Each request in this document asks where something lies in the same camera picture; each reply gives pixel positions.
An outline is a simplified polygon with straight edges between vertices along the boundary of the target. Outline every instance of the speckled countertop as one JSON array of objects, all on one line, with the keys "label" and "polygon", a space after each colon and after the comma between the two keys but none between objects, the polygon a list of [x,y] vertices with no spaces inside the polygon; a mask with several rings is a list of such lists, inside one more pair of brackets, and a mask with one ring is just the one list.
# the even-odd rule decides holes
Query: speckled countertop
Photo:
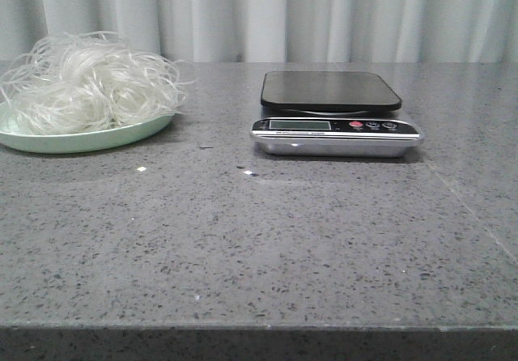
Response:
[{"label": "speckled countertop", "polygon": [[[270,70],[377,73],[427,138],[402,159],[263,154],[248,132]],[[518,65],[194,73],[182,114],[141,142],[0,146],[3,330],[516,333]]]}]

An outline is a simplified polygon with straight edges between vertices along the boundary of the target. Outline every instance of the pile of noodles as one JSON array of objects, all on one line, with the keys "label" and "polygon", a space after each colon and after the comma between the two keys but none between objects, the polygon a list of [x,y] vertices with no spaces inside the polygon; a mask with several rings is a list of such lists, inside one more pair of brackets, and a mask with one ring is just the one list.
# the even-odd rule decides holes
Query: pile of noodles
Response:
[{"label": "pile of noodles", "polygon": [[49,36],[0,77],[2,128],[77,134],[173,115],[186,96],[179,75],[175,62],[134,51],[115,33]]}]

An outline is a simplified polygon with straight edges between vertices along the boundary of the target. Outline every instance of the scale button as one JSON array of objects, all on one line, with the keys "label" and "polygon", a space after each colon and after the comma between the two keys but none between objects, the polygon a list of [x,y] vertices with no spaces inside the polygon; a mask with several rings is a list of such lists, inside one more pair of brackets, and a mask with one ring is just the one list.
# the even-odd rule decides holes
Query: scale button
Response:
[{"label": "scale button", "polygon": [[389,122],[384,122],[383,127],[387,128],[389,130],[395,130],[397,128],[397,125],[396,125],[396,123],[389,121]]}]

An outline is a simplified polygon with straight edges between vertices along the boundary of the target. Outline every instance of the mint green plate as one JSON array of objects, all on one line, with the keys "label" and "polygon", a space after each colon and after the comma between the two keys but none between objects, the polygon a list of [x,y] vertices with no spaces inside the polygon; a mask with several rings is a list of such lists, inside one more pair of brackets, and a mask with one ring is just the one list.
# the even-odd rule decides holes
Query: mint green plate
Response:
[{"label": "mint green plate", "polygon": [[[0,117],[6,110],[6,103],[0,104]],[[36,153],[79,153],[99,151],[130,144],[157,133],[171,121],[172,116],[163,116],[139,124],[121,128],[101,130],[80,134],[58,134],[40,136],[31,134],[13,134],[14,120],[0,124],[0,143],[19,151]]]}]

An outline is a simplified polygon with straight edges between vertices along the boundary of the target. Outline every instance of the table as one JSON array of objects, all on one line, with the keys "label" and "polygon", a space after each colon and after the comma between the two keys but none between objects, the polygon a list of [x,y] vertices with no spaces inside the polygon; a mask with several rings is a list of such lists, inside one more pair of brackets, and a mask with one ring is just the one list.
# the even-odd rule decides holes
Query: table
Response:
[{"label": "table", "polygon": [[[425,142],[264,154],[272,70],[376,73]],[[518,359],[516,63],[186,72],[135,144],[0,146],[0,359]]]}]

